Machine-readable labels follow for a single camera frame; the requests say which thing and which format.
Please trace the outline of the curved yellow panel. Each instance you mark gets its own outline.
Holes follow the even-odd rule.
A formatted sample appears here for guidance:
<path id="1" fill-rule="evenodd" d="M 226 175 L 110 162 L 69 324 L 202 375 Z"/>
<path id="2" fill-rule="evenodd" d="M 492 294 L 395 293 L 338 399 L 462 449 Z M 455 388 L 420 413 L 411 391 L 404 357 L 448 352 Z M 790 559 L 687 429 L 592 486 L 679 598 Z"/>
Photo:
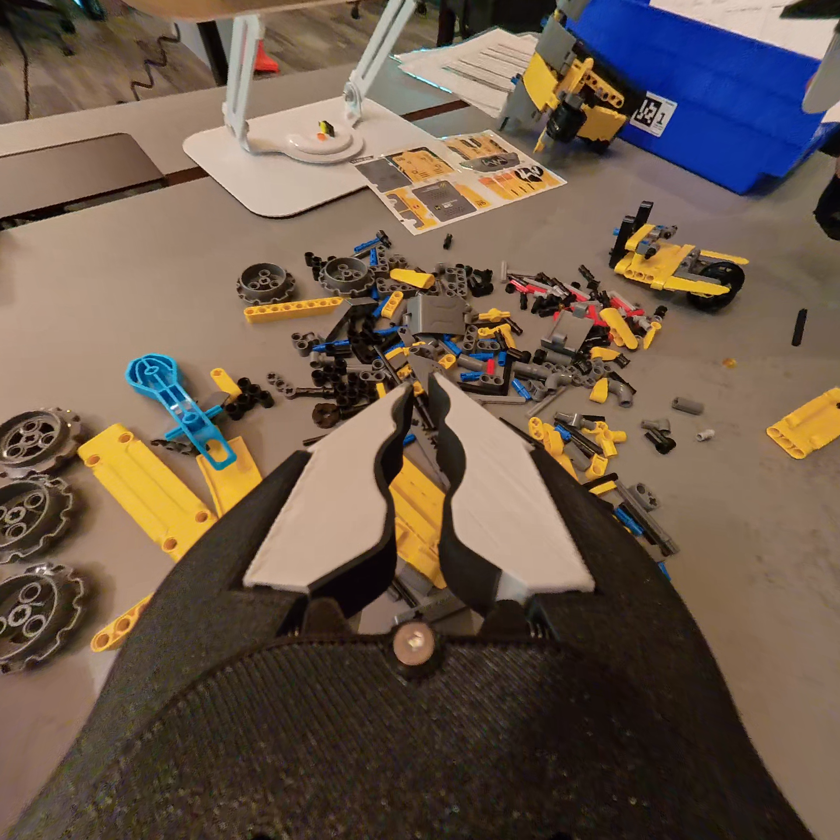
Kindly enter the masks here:
<path id="1" fill-rule="evenodd" d="M 262 480 L 259 468 L 241 436 L 228 441 L 237 458 L 224 469 L 214 469 L 203 455 L 196 457 L 210 491 L 216 514 L 221 518 L 242 501 Z"/>

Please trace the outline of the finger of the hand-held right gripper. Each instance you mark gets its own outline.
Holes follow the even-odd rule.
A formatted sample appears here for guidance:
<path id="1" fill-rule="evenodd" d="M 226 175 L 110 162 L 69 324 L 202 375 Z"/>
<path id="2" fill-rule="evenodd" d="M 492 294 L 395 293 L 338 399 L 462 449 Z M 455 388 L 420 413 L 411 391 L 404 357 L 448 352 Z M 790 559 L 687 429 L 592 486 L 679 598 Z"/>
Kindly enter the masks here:
<path id="1" fill-rule="evenodd" d="M 839 102 L 839 59 L 824 59 L 806 85 L 805 113 L 823 113 Z"/>

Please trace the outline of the long yellow holed beam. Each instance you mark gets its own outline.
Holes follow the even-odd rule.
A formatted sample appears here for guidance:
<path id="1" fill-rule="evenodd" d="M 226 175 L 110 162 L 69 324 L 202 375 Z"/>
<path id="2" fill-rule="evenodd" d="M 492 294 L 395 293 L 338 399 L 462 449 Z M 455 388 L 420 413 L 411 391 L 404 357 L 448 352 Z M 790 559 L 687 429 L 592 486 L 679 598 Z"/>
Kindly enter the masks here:
<path id="1" fill-rule="evenodd" d="M 347 300 L 342 297 L 284 301 L 248 307 L 244 310 L 244 316 L 246 321 L 251 324 L 309 319 L 330 315 L 339 310 L 345 303 L 347 303 Z"/>

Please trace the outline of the white book stand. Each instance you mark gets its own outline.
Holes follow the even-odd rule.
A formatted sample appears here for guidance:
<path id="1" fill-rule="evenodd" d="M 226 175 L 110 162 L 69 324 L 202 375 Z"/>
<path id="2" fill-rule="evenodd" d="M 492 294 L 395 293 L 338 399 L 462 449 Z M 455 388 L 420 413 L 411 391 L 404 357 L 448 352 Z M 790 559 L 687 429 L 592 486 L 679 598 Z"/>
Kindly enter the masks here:
<path id="1" fill-rule="evenodd" d="M 367 186 L 356 161 L 430 143 L 412 122 L 367 97 L 416 2 L 391 1 L 343 93 L 337 98 L 247 120 L 263 13 L 326 2 L 135 1 L 129 5 L 172 22 L 234 21 L 224 126 L 195 133 L 184 152 L 253 214 L 291 217 Z"/>

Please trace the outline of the pile of small building pieces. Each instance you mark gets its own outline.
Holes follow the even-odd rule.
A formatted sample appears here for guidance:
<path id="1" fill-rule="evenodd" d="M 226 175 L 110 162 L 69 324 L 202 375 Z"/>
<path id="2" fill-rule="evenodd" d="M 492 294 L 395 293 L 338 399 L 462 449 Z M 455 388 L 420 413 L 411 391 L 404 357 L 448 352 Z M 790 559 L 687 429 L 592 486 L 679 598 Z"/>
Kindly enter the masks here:
<path id="1" fill-rule="evenodd" d="M 636 388 L 623 375 L 631 351 L 647 349 L 662 326 L 665 307 L 652 318 L 617 292 L 602 290 L 581 266 L 585 287 L 549 276 L 507 273 L 506 291 L 517 292 L 524 312 L 551 316 L 548 335 L 532 351 L 520 345 L 522 327 L 508 310 L 487 304 L 495 289 L 491 269 L 440 264 L 433 272 L 411 268 L 393 254 L 383 232 L 359 247 L 375 284 L 368 297 L 349 298 L 321 331 L 291 335 L 294 349 L 309 357 L 312 385 L 295 386 L 278 373 L 268 382 L 286 399 L 316 400 L 313 422 L 331 428 L 350 419 L 377 396 L 392 376 L 413 385 L 423 404 L 426 382 L 447 374 L 481 407 L 527 405 L 526 438 L 543 445 L 592 494 L 605 497 L 616 520 L 647 540 L 664 557 L 677 554 L 676 541 L 653 516 L 658 500 L 645 484 L 621 481 L 613 461 L 627 440 L 624 431 L 594 414 L 550 413 L 554 398 L 573 388 L 597 405 L 632 407 Z"/>

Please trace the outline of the light blue brick separator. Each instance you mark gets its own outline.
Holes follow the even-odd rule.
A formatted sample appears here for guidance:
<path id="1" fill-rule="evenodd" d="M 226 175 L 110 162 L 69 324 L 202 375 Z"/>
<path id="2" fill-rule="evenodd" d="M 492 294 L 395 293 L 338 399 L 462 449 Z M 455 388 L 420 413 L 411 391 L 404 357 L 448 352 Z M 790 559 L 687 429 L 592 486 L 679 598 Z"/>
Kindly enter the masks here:
<path id="1" fill-rule="evenodd" d="M 126 382 L 142 396 L 160 403 L 175 426 L 155 440 L 167 449 L 202 455 L 216 471 L 231 466 L 237 455 L 214 422 L 224 414 L 228 397 L 218 392 L 202 407 L 188 394 L 182 375 L 172 357 L 149 353 L 132 360 L 125 372 Z"/>

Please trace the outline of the small yellow wheeled toy assembly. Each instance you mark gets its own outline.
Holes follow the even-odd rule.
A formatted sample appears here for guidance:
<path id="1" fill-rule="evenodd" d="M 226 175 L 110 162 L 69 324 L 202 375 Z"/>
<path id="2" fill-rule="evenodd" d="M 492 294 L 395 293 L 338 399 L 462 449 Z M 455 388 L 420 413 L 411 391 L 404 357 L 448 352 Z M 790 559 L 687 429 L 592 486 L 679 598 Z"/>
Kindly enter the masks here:
<path id="1" fill-rule="evenodd" d="M 655 291 L 683 292 L 701 312 L 719 312 L 740 293 L 749 260 L 676 243 L 677 226 L 649 222 L 654 204 L 644 201 L 614 229 L 609 266 Z"/>

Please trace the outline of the large yellow toy model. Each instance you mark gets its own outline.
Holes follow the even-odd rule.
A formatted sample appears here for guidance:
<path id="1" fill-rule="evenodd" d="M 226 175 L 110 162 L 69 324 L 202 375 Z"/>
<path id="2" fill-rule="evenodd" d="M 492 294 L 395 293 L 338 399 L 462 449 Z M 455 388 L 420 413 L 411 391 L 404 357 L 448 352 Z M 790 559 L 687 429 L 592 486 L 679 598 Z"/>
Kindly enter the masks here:
<path id="1" fill-rule="evenodd" d="M 588 2 L 557 2 L 498 121 L 500 131 L 541 125 L 534 146 L 582 140 L 605 151 L 644 101 L 638 89 L 569 25 Z"/>

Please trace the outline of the short yellow holed beam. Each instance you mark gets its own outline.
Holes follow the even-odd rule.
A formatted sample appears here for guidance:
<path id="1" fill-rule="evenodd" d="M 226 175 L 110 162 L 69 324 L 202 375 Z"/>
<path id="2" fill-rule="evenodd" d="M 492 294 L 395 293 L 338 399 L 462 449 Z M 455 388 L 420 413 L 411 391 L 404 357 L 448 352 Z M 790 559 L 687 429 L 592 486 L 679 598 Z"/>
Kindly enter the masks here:
<path id="1" fill-rule="evenodd" d="M 152 594 L 145 596 L 109 625 L 97 631 L 90 641 L 90 650 L 99 654 L 120 648 L 140 620 L 145 608 L 151 602 L 152 596 Z"/>

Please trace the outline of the small grey wheel hub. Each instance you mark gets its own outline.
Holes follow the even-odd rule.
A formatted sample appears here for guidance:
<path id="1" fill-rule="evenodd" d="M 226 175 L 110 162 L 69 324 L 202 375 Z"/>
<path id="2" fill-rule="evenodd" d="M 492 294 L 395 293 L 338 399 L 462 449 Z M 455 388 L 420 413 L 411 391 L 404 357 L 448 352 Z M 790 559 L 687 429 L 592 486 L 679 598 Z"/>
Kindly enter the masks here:
<path id="1" fill-rule="evenodd" d="M 236 291 L 248 307 L 267 306 L 291 299 L 296 283 L 296 278 L 281 266 L 258 263 L 244 269 Z"/>
<path id="2" fill-rule="evenodd" d="M 335 297 L 368 297 L 375 275 L 365 259 L 335 257 L 321 265 L 319 284 Z"/>

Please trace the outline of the short yellow panel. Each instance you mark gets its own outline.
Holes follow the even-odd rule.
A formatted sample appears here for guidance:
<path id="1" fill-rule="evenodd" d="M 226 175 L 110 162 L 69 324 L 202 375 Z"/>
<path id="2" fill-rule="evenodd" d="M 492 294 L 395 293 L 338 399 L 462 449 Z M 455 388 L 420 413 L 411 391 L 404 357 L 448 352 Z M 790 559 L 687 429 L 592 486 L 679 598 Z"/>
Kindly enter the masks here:
<path id="1" fill-rule="evenodd" d="M 839 388 L 834 387 L 766 429 L 793 459 L 804 459 L 839 437 Z"/>

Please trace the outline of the long yellow panel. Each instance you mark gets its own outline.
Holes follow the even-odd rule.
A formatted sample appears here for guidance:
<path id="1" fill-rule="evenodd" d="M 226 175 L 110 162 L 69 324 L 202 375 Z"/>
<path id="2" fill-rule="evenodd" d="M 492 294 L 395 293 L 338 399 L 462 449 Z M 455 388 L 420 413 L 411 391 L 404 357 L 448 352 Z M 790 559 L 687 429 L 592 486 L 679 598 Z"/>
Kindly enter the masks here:
<path id="1" fill-rule="evenodd" d="M 174 562 L 217 521 L 216 514 L 120 423 L 77 452 L 122 509 Z"/>

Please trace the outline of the yellow and grey sticker sheet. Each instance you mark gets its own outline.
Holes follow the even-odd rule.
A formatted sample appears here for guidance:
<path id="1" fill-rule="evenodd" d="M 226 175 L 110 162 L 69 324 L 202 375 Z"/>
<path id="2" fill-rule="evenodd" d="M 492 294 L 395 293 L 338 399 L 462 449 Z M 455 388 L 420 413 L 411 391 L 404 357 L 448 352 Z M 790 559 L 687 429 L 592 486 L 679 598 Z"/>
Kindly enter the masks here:
<path id="1" fill-rule="evenodd" d="M 452 135 L 370 157 L 355 169 L 413 235 L 566 183 L 491 130 Z"/>

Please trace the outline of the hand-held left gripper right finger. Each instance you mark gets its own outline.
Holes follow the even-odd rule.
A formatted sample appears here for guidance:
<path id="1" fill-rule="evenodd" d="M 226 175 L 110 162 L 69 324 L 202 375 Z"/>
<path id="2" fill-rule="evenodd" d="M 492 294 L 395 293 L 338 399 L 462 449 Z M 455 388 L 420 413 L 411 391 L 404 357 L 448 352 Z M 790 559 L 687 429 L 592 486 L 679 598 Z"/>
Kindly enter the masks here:
<path id="1" fill-rule="evenodd" d="M 448 481 L 438 546 L 448 588 L 483 616 L 498 602 L 592 593 L 595 580 L 551 492 L 569 476 L 443 375 L 429 376 L 427 396 Z"/>

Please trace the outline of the dark grey gear wheel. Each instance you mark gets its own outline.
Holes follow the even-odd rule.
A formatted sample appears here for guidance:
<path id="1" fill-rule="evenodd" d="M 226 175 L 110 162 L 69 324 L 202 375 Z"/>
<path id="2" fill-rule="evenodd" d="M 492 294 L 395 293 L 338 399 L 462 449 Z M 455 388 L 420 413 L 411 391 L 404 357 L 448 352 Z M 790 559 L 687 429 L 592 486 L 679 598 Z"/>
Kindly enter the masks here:
<path id="1" fill-rule="evenodd" d="M 72 459 L 83 442 L 81 418 L 70 410 L 41 408 L 1 424 L 1 477 L 51 474 Z"/>
<path id="2" fill-rule="evenodd" d="M 85 610 L 88 583 L 61 563 L 30 565 L 1 584 L 1 672 L 42 666 L 74 634 Z"/>
<path id="3" fill-rule="evenodd" d="M 23 561 L 46 549 L 71 525 L 76 499 L 59 478 L 32 476 L 1 486 L 1 563 Z"/>

